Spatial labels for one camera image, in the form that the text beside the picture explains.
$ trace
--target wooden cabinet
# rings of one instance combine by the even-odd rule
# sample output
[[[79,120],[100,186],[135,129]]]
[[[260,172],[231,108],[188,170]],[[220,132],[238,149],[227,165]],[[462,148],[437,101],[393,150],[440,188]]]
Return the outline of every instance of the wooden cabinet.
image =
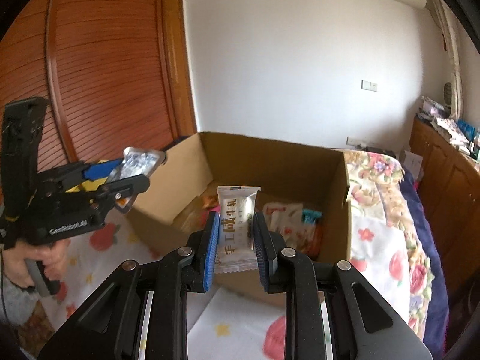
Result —
[[[469,159],[418,119],[410,146],[423,156],[418,195],[451,295],[480,266],[480,174]]]

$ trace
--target slatted wood panel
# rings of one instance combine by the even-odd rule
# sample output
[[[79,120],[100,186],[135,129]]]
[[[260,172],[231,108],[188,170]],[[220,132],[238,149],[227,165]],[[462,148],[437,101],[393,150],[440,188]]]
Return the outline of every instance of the slatted wood panel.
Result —
[[[0,121],[5,104],[12,100],[35,95],[50,98],[45,69],[48,6],[49,0],[31,0],[0,42]],[[66,163],[51,107],[38,154],[39,170]]]
[[[172,142],[156,14],[155,0],[59,0],[58,82],[81,159]]]

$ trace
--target bed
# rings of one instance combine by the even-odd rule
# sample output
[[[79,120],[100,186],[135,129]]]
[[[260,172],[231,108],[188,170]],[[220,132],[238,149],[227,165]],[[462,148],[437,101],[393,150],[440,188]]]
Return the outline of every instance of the bed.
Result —
[[[363,151],[344,151],[344,155],[350,177],[348,199],[352,207],[350,261],[424,340],[435,358],[439,358],[448,310],[446,299],[442,298],[445,281],[428,223],[418,206],[411,175],[407,173],[402,181],[402,167],[398,161],[385,155]],[[53,329],[58,329],[109,273],[130,258],[147,263],[160,256],[138,240],[126,218],[115,210],[107,217],[104,229],[74,238],[69,249],[70,266],[61,292],[54,298],[42,300]],[[268,308],[266,317],[258,320],[263,314],[255,313],[251,318],[243,318],[241,326],[216,323],[220,318],[218,313],[224,318],[222,305],[225,299],[238,301],[238,312],[249,310],[248,307]],[[283,310],[259,306],[254,300],[239,298],[224,289],[204,296],[189,294],[188,303],[189,340],[192,343],[203,342],[199,332],[207,333],[208,329],[199,326],[210,326],[213,329],[210,333],[220,340],[218,345],[226,345],[228,350],[231,344],[226,337],[242,327],[243,333],[238,333],[240,337],[247,338],[255,332],[257,349],[260,348],[255,352],[260,353],[258,358],[280,357],[277,346],[281,342],[279,332],[285,331]],[[41,318],[36,321],[39,325],[46,325],[45,321],[40,322]]]

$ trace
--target curtain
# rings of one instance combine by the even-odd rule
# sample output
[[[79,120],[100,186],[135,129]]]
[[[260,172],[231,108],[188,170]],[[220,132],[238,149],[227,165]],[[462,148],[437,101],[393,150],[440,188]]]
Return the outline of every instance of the curtain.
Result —
[[[444,0],[431,0],[435,7],[452,68],[452,113],[450,117],[459,120],[463,114],[462,78],[458,56],[458,19]]]

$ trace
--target gray sleeve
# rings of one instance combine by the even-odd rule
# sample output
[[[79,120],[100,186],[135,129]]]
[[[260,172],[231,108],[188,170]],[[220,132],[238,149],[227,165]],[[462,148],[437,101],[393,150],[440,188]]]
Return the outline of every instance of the gray sleeve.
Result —
[[[37,292],[31,294],[23,291],[21,288],[13,285],[5,275],[3,276],[3,295],[5,297],[5,309],[7,310],[8,319],[14,326],[21,326],[28,321],[39,299]],[[2,294],[0,293],[0,321],[6,323],[7,320],[1,301]]]

